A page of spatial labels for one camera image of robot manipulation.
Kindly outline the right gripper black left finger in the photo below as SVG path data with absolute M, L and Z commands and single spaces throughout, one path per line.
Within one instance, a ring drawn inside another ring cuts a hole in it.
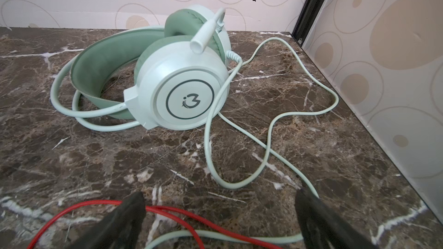
M 126 197 L 97 225 L 69 245 L 70 249 L 134 249 L 146 216 L 142 192 Z

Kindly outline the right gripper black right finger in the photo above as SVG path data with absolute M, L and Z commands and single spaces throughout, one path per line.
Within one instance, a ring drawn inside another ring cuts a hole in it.
M 297 191 L 295 210 L 307 249 L 376 249 L 307 188 Z

